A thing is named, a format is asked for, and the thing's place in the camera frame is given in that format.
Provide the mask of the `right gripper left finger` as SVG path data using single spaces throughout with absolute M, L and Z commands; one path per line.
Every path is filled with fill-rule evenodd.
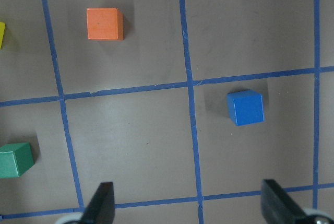
M 102 182 L 86 207 L 80 223 L 113 223 L 115 199 L 113 182 Z

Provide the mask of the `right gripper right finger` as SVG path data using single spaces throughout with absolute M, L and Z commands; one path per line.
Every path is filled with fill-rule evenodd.
M 260 207 L 270 224 L 333 223 L 333 218 L 323 211 L 301 208 L 273 179 L 261 182 Z

